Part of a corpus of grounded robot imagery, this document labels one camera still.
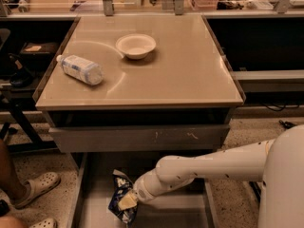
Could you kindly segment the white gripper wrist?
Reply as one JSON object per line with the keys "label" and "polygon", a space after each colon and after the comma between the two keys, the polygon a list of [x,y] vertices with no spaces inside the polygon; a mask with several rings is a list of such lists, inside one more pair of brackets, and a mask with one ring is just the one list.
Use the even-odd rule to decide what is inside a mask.
{"label": "white gripper wrist", "polygon": [[118,202],[118,207],[121,210],[133,208],[137,205],[138,200],[140,203],[148,203],[155,198],[145,186],[145,177],[141,175],[133,185],[133,191],[128,191]]}

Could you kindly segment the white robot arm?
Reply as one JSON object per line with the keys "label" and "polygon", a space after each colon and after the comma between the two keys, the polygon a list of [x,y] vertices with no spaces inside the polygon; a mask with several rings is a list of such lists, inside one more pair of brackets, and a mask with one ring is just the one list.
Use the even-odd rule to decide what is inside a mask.
{"label": "white robot arm", "polygon": [[277,138],[197,157],[165,156],[141,175],[118,202],[122,222],[134,208],[196,178],[262,184],[258,228],[304,228],[304,125]]}

